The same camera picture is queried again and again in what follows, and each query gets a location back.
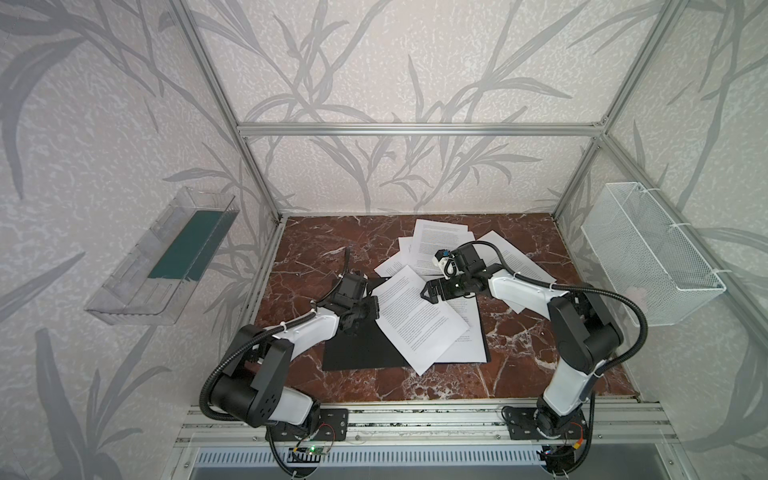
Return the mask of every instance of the transparent plastic bin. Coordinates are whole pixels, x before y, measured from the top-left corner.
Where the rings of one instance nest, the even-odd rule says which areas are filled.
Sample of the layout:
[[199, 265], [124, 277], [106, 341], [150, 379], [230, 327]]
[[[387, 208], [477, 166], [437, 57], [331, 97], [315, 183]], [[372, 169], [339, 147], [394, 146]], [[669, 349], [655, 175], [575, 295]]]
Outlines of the transparent plastic bin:
[[642, 184], [605, 184], [581, 230], [613, 288], [637, 303], [648, 325], [674, 325], [725, 291]]
[[232, 194], [183, 187], [85, 310], [110, 325], [173, 325], [240, 212]]

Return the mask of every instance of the wall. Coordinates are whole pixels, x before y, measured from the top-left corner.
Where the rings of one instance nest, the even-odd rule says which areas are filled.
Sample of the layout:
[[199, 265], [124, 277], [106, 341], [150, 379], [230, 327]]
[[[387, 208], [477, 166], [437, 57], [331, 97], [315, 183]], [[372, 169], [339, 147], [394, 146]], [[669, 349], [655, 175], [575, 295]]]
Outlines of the wall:
[[[591, 123], [664, 2], [188, 3], [239, 122]], [[313, 213], [552, 211], [586, 145], [250, 140], [281, 208]]]
[[[763, 306], [766, 7], [768, 2], [689, 2], [610, 132]], [[580, 191], [622, 179], [603, 157]], [[569, 212], [587, 213], [589, 207], [577, 194]], [[569, 213], [561, 226], [576, 231], [582, 220]], [[601, 281], [579, 234], [566, 240], [579, 269]], [[651, 329], [629, 370], [645, 399], [662, 401], [701, 478], [766, 477], [768, 356], [722, 299], [675, 326]]]
[[[0, 2], [0, 478], [158, 478], [273, 224], [165, 2]], [[174, 326], [87, 314], [181, 186], [241, 212]]]

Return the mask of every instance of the brown marble countertop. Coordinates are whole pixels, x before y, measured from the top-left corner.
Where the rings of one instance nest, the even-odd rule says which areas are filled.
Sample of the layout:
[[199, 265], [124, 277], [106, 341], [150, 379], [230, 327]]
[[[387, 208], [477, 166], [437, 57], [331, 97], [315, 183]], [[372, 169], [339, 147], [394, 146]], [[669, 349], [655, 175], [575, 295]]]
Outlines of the brown marble countertop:
[[[353, 248], [350, 268], [368, 276], [399, 251], [397, 238], [413, 235], [416, 218], [469, 225], [475, 238], [496, 230], [562, 283], [579, 281], [548, 214], [291, 217], [280, 241], [256, 324], [275, 325], [306, 313], [341, 271], [343, 247]], [[552, 377], [558, 355], [548, 320], [531, 310], [517, 314], [501, 300], [478, 298], [491, 361], [434, 365], [417, 376], [411, 368], [324, 372], [323, 344], [291, 364], [287, 385], [321, 402], [536, 397]], [[598, 382], [600, 395], [634, 395], [619, 366]]]

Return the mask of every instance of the metal mesh basket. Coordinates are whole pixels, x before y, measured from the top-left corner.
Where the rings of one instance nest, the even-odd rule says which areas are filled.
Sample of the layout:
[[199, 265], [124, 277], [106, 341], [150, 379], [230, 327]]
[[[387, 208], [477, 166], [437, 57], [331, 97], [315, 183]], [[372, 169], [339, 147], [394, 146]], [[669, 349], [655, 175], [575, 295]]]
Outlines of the metal mesh basket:
[[674, 325], [725, 291], [642, 184], [605, 184], [581, 230], [613, 288], [645, 312], [648, 325]]

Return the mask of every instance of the floral wallpaper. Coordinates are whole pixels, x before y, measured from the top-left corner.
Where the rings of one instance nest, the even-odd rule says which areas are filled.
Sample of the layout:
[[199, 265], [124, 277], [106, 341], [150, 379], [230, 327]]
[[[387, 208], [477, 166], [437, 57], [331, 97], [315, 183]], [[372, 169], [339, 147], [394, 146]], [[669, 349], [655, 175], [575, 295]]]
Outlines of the floral wallpaper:
[[[165, 2], [0, 2], [0, 478], [158, 478], [274, 223]], [[240, 215], [174, 326], [86, 313], [179, 187]]]
[[[763, 306], [766, 7], [689, 2], [609, 132]], [[584, 218], [574, 212], [591, 208], [584, 192], [622, 177], [603, 154], [561, 218], [574, 262], [598, 282], [599, 264], [578, 232]], [[722, 298], [675, 326], [651, 329], [628, 367], [642, 396], [664, 404], [700, 478], [765, 478], [768, 355]]]
[[[664, 2], [188, 3], [239, 122], [591, 123]], [[551, 211], [586, 143], [250, 139], [280, 208], [315, 214]]]

